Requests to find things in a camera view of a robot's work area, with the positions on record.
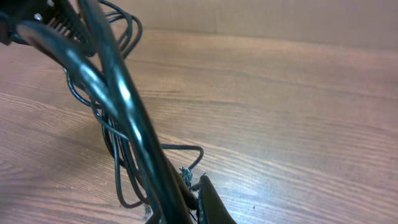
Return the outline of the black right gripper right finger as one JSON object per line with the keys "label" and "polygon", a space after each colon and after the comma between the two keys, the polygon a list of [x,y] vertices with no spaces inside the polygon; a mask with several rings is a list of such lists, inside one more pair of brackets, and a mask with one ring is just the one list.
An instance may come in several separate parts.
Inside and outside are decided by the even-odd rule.
{"label": "black right gripper right finger", "polygon": [[197,215],[199,224],[236,224],[207,175],[200,177]]}

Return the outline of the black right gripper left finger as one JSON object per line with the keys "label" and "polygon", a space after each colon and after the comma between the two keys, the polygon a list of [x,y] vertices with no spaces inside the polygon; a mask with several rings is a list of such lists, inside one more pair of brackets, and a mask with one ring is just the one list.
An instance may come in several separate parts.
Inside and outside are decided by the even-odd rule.
{"label": "black right gripper left finger", "polygon": [[95,54],[80,15],[66,0],[1,0],[1,43],[27,42],[17,33],[20,21],[44,24],[65,36],[89,57]]}

